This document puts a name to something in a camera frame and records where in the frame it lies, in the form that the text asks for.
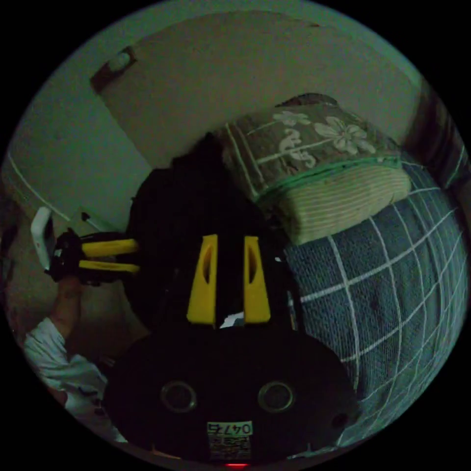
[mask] white shirt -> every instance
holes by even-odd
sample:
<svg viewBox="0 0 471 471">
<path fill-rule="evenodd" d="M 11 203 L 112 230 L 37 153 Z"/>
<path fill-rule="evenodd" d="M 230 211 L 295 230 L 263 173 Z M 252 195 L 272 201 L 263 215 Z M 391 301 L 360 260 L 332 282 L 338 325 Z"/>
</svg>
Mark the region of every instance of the white shirt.
<svg viewBox="0 0 471 471">
<path fill-rule="evenodd" d="M 65 409 L 80 423 L 105 440 L 126 442 L 101 407 L 105 376 L 81 355 L 67 358 L 65 340 L 48 317 L 26 335 L 24 352 L 47 386 L 67 393 Z"/>
</svg>

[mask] label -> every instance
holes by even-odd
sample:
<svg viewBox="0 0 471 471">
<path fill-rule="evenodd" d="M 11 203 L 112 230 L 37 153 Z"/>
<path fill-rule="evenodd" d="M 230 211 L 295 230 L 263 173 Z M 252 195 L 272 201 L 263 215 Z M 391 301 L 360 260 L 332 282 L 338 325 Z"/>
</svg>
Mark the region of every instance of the label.
<svg viewBox="0 0 471 471">
<path fill-rule="evenodd" d="M 208 422 L 210 459 L 246 460 L 251 458 L 252 421 Z"/>
</svg>

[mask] sleeve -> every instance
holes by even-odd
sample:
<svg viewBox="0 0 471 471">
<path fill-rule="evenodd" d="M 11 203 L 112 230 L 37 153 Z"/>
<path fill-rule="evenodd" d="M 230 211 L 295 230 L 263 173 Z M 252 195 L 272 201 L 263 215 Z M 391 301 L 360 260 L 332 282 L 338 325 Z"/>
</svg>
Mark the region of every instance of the sleeve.
<svg viewBox="0 0 471 471">
<path fill-rule="evenodd" d="M 59 389 L 60 383 L 52 379 L 56 376 L 54 372 L 68 366 L 69 360 L 65 340 L 48 317 L 26 335 L 23 352 L 39 377 L 48 386 Z"/>
</svg>

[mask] hand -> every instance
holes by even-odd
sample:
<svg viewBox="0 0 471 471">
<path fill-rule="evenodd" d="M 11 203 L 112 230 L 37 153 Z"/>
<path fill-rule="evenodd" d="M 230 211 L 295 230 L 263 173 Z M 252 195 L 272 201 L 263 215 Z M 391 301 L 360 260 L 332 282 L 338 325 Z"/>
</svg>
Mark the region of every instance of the hand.
<svg viewBox="0 0 471 471">
<path fill-rule="evenodd" d="M 57 295 L 59 297 L 73 298 L 81 296 L 84 286 L 76 276 L 67 276 L 57 282 Z"/>
</svg>

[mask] number label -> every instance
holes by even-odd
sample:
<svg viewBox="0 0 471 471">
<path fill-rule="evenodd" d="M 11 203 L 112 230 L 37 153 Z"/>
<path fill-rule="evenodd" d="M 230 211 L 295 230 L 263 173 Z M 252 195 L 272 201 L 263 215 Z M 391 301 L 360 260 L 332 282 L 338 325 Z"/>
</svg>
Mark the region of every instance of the number label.
<svg viewBox="0 0 471 471">
<path fill-rule="evenodd" d="M 246 437 L 253 435 L 252 421 L 208 422 L 208 435 L 224 435 L 226 437 Z"/>
</svg>

